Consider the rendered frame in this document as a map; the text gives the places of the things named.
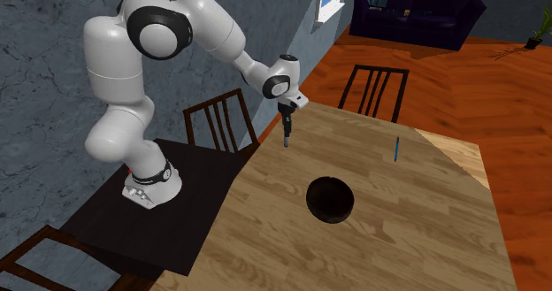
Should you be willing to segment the black robot stand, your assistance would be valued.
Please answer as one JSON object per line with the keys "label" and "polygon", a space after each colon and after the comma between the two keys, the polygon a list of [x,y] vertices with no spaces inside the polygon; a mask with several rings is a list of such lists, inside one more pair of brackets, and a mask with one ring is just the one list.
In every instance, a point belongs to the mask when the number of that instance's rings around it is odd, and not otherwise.
{"label": "black robot stand", "polygon": [[189,274],[243,156],[158,140],[178,170],[180,192],[147,210],[122,195],[121,166],[61,227],[118,273],[156,280],[165,271]]}

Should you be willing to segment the brown wooden chair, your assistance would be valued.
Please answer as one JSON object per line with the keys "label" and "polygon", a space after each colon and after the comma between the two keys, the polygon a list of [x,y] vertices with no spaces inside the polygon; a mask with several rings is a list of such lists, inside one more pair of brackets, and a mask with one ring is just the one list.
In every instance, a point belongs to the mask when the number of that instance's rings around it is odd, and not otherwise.
{"label": "brown wooden chair", "polygon": [[[229,118],[229,110],[227,100],[236,96],[241,108],[241,114],[244,118],[251,144],[239,149],[237,141],[234,137],[234,131]],[[220,96],[216,96],[210,100],[204,101],[182,111],[185,126],[187,130],[187,139],[189,145],[196,145],[194,128],[192,125],[191,115],[195,112],[203,111],[211,131],[211,136],[215,144],[215,148],[220,151],[229,152],[233,148],[234,153],[243,157],[251,157],[260,146],[256,132],[252,125],[252,120],[242,95],[242,90],[236,88]]]}
{"label": "brown wooden chair", "polygon": [[150,291],[124,258],[46,225],[0,259],[0,291]]}

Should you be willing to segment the black bowl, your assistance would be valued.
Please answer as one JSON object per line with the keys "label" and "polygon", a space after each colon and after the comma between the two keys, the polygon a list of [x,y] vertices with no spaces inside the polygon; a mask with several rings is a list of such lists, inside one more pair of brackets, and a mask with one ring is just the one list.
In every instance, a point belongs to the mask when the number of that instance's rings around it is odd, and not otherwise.
{"label": "black bowl", "polygon": [[335,177],[319,177],[309,184],[306,191],[310,213],[327,224],[338,224],[347,219],[354,203],[351,188]]}

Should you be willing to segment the dark purple sofa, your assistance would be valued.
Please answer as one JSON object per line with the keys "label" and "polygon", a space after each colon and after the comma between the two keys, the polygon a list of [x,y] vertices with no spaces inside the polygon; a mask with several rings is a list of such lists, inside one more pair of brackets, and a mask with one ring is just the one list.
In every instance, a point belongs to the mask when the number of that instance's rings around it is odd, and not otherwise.
{"label": "dark purple sofa", "polygon": [[349,33],[458,51],[486,9],[481,0],[354,0]]}

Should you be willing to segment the dark wooden chair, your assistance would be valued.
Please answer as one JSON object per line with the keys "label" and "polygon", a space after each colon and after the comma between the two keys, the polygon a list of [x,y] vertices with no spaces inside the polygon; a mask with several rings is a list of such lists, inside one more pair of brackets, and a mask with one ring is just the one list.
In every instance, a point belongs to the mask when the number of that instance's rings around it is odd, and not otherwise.
{"label": "dark wooden chair", "polygon": [[361,102],[358,105],[357,113],[364,114],[365,116],[368,116],[369,113],[371,113],[373,118],[375,118],[378,114],[380,103],[391,75],[399,74],[401,76],[400,85],[395,99],[393,114],[390,119],[391,122],[396,123],[399,119],[403,96],[410,71],[408,69],[383,66],[354,65],[347,84],[343,89],[341,99],[338,104],[339,109],[344,108],[353,81],[355,80],[359,71],[368,71],[369,74],[364,85],[364,92]]}

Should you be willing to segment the green potted plant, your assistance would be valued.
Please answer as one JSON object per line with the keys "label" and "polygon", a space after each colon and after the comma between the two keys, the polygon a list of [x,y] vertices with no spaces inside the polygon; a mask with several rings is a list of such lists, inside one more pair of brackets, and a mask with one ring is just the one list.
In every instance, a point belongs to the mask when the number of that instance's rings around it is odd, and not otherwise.
{"label": "green potted plant", "polygon": [[534,50],[538,45],[542,43],[541,37],[545,34],[552,34],[552,11],[550,6],[552,0],[548,0],[548,4],[545,10],[542,12],[543,19],[538,30],[534,31],[534,36],[529,37],[524,48],[528,50]]}

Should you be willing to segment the wooden dining table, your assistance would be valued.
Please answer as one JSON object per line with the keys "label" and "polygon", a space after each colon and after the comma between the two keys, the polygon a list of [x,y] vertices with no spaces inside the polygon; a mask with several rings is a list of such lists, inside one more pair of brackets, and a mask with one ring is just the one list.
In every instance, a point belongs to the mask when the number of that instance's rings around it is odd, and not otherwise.
{"label": "wooden dining table", "polygon": [[[190,273],[150,291],[518,291],[475,145],[317,103],[282,135],[240,171]],[[306,204],[325,176],[355,197],[338,224]]]}

